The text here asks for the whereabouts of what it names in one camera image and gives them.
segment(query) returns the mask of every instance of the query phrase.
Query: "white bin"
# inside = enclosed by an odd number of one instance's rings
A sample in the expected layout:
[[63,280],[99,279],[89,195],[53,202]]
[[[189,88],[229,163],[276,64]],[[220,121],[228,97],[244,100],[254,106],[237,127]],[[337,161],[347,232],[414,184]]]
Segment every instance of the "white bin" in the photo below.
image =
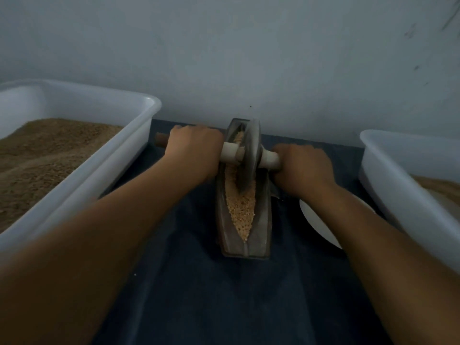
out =
[[460,273],[460,223],[409,174],[460,183],[460,140],[367,130],[359,179],[395,226]]
[[0,138],[27,121],[63,118],[124,128],[0,235],[0,257],[96,200],[147,144],[158,98],[52,80],[0,85]]

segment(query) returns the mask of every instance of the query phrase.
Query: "gray wall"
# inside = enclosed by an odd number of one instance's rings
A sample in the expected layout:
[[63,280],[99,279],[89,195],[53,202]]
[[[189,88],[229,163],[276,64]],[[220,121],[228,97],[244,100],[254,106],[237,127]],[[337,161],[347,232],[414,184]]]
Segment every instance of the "gray wall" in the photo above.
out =
[[0,0],[0,81],[158,96],[158,117],[359,145],[460,138],[460,0]]

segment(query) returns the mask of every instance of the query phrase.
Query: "hand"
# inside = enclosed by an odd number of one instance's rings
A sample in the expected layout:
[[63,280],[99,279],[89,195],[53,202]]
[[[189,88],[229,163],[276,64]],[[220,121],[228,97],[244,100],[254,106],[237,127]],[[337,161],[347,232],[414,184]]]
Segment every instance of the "hand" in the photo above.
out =
[[329,157],[311,145],[278,144],[273,147],[281,161],[281,171],[274,174],[276,185],[292,196],[309,202],[322,186],[335,185]]
[[169,134],[165,158],[180,162],[186,173],[202,183],[216,176],[223,134],[205,126],[174,126]]

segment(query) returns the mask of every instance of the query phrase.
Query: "person's left hand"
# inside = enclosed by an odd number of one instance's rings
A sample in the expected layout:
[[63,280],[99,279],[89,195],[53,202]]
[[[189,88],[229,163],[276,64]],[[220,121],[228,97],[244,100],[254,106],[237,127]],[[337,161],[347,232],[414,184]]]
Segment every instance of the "person's left hand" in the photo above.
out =
[[224,135],[212,128],[174,126],[169,134],[165,158],[180,161],[187,173],[203,182],[216,176]]

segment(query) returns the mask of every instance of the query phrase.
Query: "handle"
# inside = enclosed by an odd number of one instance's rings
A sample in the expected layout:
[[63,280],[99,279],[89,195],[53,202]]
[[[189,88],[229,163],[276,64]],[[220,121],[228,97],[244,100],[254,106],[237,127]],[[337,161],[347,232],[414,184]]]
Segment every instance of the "handle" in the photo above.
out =
[[[169,134],[155,133],[155,146],[165,148],[168,145]],[[220,162],[239,165],[243,160],[244,147],[240,147],[235,143],[224,142],[222,151],[220,153]],[[262,157],[260,158],[259,168],[268,168],[278,171],[281,169],[280,158],[277,153],[273,151],[262,150]]]

